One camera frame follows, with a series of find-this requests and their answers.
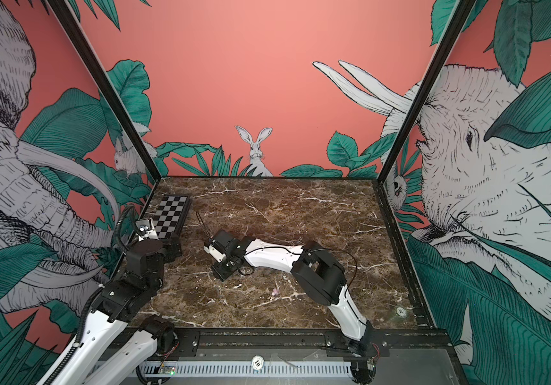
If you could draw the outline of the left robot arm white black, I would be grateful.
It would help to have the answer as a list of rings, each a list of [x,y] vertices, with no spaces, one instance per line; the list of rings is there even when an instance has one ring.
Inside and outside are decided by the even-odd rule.
[[[182,255],[179,237],[144,238],[126,251],[126,269],[94,292],[81,311],[75,337],[38,381],[40,384],[120,384],[153,355],[168,358],[179,347],[174,324],[145,319],[100,367],[97,361],[138,312],[163,287],[164,267]]]

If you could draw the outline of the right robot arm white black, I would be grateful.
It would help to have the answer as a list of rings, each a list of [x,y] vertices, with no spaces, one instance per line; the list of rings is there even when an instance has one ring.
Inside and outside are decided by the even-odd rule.
[[[317,242],[290,246],[255,237],[240,240],[221,229],[205,242],[204,250],[214,258],[211,270],[222,282],[243,266],[290,273],[312,301],[332,312],[348,340],[348,350],[358,356],[367,351],[373,327],[354,303],[344,266],[330,249]]]

